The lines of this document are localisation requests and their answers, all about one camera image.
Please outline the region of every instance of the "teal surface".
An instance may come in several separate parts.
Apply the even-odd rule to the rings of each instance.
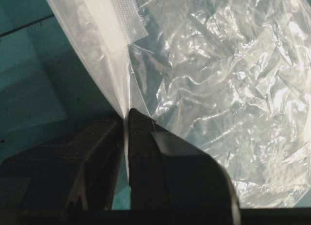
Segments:
[[[125,156],[123,155],[121,159],[121,167],[115,190],[115,197],[112,203],[112,209],[130,209],[131,208],[130,194],[131,191],[127,181]]]
[[[45,0],[0,0],[0,34],[50,14]]]

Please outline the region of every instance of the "clear plastic bag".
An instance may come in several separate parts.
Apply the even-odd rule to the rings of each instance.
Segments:
[[[306,0],[136,0],[148,36],[117,51],[85,0],[48,1],[118,113],[136,107],[213,156],[242,207],[292,207],[310,189]]]

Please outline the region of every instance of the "crinkled plastic film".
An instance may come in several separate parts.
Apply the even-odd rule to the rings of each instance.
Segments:
[[[136,103],[213,156],[229,172],[242,207],[294,206],[311,188],[306,0],[136,2],[148,36],[130,42],[123,58],[111,53],[118,67],[86,64],[88,71],[94,66],[107,76],[99,80],[90,73],[100,88],[115,80],[111,90],[102,89],[114,108],[126,114]],[[65,5],[86,23],[92,19]],[[74,20],[65,23],[76,31]],[[87,30],[104,39],[95,27]],[[105,45],[93,36],[84,43]],[[86,52],[79,53],[83,59]],[[126,87],[120,78],[129,82]]]

